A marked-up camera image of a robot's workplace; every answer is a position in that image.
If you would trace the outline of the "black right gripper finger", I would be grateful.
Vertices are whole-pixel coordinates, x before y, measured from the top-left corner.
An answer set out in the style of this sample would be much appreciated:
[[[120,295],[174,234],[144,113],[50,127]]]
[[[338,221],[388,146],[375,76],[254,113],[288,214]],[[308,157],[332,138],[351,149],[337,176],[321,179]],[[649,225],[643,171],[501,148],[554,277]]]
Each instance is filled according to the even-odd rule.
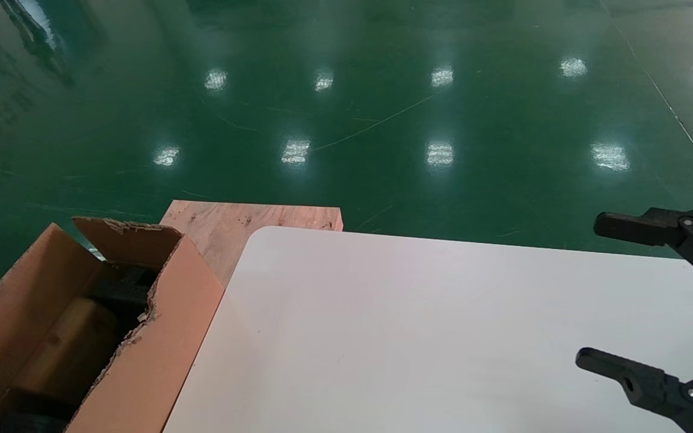
[[[596,216],[593,231],[603,238],[670,247],[693,266],[693,209],[679,211],[652,207],[641,216],[600,213]]]
[[[660,368],[594,348],[581,348],[575,364],[618,382],[631,405],[666,417],[684,432],[693,432],[693,380],[682,382]]]

